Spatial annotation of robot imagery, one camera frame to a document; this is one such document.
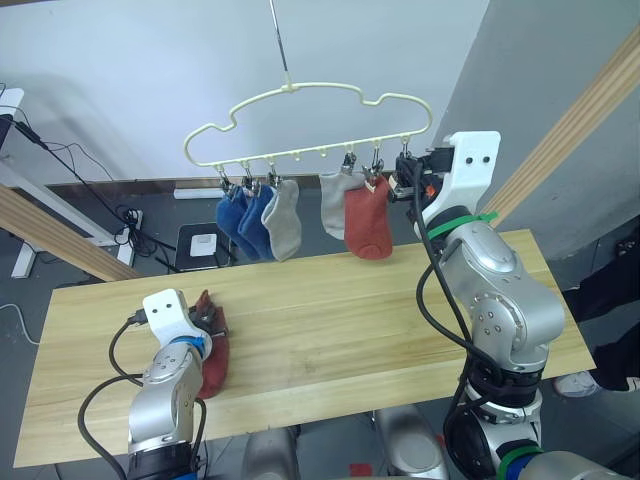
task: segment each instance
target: gray wall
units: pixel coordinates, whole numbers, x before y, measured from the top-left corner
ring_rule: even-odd
[[[637,0],[492,0],[436,139],[498,130],[481,205],[538,144],[638,21]],[[638,90],[500,226],[566,256],[640,213]]]

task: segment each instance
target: metal rod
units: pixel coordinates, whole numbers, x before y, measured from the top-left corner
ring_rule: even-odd
[[[273,5],[273,0],[269,0],[271,5],[271,16],[273,17],[273,26],[276,28],[276,38],[278,39],[278,46],[280,47],[280,56],[282,57],[282,65],[285,73],[289,73],[287,68],[287,59],[284,56],[284,47],[282,46],[282,37],[280,37],[280,27],[278,27],[278,17],[276,17],[276,7]]]

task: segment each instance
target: white hanger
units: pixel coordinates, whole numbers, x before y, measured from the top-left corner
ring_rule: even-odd
[[[215,167],[216,170],[218,170],[218,172],[220,173],[224,173],[224,165],[227,164],[231,164],[231,163],[239,163],[241,164],[243,167],[247,168],[249,165],[249,162],[253,161],[253,160],[265,160],[268,162],[268,164],[270,166],[274,166],[275,165],[275,161],[276,158],[278,157],[293,157],[296,161],[299,161],[301,159],[301,155],[303,153],[308,153],[308,152],[318,152],[320,153],[320,155],[322,157],[326,157],[327,156],[327,150],[331,149],[331,148],[336,148],[336,147],[343,147],[347,150],[347,152],[352,152],[354,147],[356,145],[360,145],[363,143],[372,143],[374,148],[379,148],[380,144],[384,141],[384,140],[391,140],[394,138],[399,138],[402,141],[403,146],[406,146],[409,143],[409,139],[414,136],[414,135],[418,135],[420,133],[424,133],[426,132],[429,127],[431,126],[431,123],[433,121],[433,114],[431,112],[431,107],[429,106],[429,104],[427,102],[425,102],[424,100],[422,100],[421,98],[418,97],[414,97],[413,95],[405,95],[402,93],[383,93],[382,95],[380,95],[380,97],[378,98],[378,100],[372,101],[372,100],[365,100],[364,98],[364,93],[362,92],[362,90],[358,87],[356,87],[355,85],[349,85],[346,83],[331,83],[331,82],[305,82],[305,83],[291,83],[291,76],[289,75],[289,70],[287,68],[287,61],[284,55],[284,47],[282,46],[282,39],[280,38],[280,29],[278,27],[278,19],[276,18],[276,12],[275,12],[275,7],[273,5],[273,0],[269,0],[270,6],[271,6],[271,14],[273,16],[273,23],[276,29],[276,36],[278,39],[278,45],[280,47],[280,55],[282,57],[282,63],[284,66],[284,73],[285,73],[285,80],[286,80],[286,84],[282,85],[280,88],[276,89],[276,90],[269,90],[268,92],[264,92],[261,93],[260,95],[256,95],[255,97],[251,97],[247,100],[244,100],[243,102],[240,102],[238,105],[236,105],[235,107],[233,107],[231,110],[229,110],[229,119],[231,120],[231,123],[225,127],[221,127],[220,125],[216,125],[215,123],[206,123],[204,125],[202,125],[200,128],[194,130],[193,132],[191,132],[189,135],[187,135],[187,138],[185,138],[184,140],[184,154],[187,157],[187,159],[193,163],[194,165],[197,165],[199,167]],[[381,137],[370,137],[370,138],[363,138],[363,139],[359,139],[359,140],[350,140],[347,142],[340,142],[340,143],[331,143],[331,144],[327,144],[327,145],[317,145],[315,147],[305,147],[305,148],[299,148],[296,150],[286,150],[286,151],[282,151],[282,152],[275,152],[275,153],[269,153],[269,154],[262,154],[262,155],[253,155],[253,156],[249,156],[249,157],[240,157],[240,158],[234,158],[234,159],[229,159],[229,160],[219,160],[216,162],[198,162],[196,161],[191,153],[189,152],[189,144],[191,143],[191,141],[198,135],[200,135],[201,133],[205,132],[206,130],[210,129],[210,128],[214,128],[220,132],[228,132],[229,130],[233,130],[237,125],[238,122],[236,120],[236,113],[240,110],[242,110],[244,107],[251,105],[252,103],[256,103],[259,102],[260,100],[264,100],[265,98],[269,98],[269,97],[273,97],[276,95],[281,95],[283,93],[295,93],[298,90],[304,89],[304,88],[339,88],[342,90],[350,90],[353,92],[356,92],[358,94],[358,98],[360,100],[360,104],[368,106],[368,107],[377,107],[378,105],[380,105],[384,100],[386,100],[387,98],[397,98],[400,100],[408,100],[410,102],[414,102],[417,103],[418,105],[420,105],[422,108],[424,108],[425,112],[427,113],[427,123],[424,127],[418,129],[418,130],[411,130],[408,132],[401,132],[401,133],[395,133],[392,135],[384,135]]]

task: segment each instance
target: wooden board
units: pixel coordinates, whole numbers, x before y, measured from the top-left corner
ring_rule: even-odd
[[[615,51],[569,110],[549,130],[485,212],[498,211],[499,225],[593,132],[640,84],[640,26]]]
[[[558,288],[527,230],[504,238],[538,281]],[[55,290],[27,398],[15,466],[95,457],[76,427],[80,403],[114,376],[109,341],[142,298],[165,288],[192,304],[203,289],[225,309],[232,331],[225,389],[207,400],[206,438],[451,396],[464,352],[420,316],[418,277],[428,264],[422,245],[396,247],[371,262],[351,254],[302,258]],[[425,295],[434,315],[455,320],[435,280]],[[593,368],[567,311],[551,348],[547,377]],[[158,348],[148,326],[130,329],[116,355],[142,371]],[[87,423],[114,454],[127,450],[128,383],[102,392]]]
[[[66,225],[0,184],[0,228],[107,282],[140,276]]]

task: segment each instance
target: blue sock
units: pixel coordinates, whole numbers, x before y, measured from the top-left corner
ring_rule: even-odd
[[[256,252],[256,249],[238,233],[238,225],[246,211],[247,199],[244,196],[242,188],[236,187],[232,193],[232,198],[225,195],[225,197],[218,202],[218,206],[216,207],[216,221],[218,222],[220,230],[226,233],[249,259],[258,260],[260,255]]]
[[[238,226],[238,233],[249,242],[265,260],[273,260],[269,231],[262,224],[262,212],[271,201],[273,190],[268,185],[260,187],[260,193],[249,202],[249,208]]]

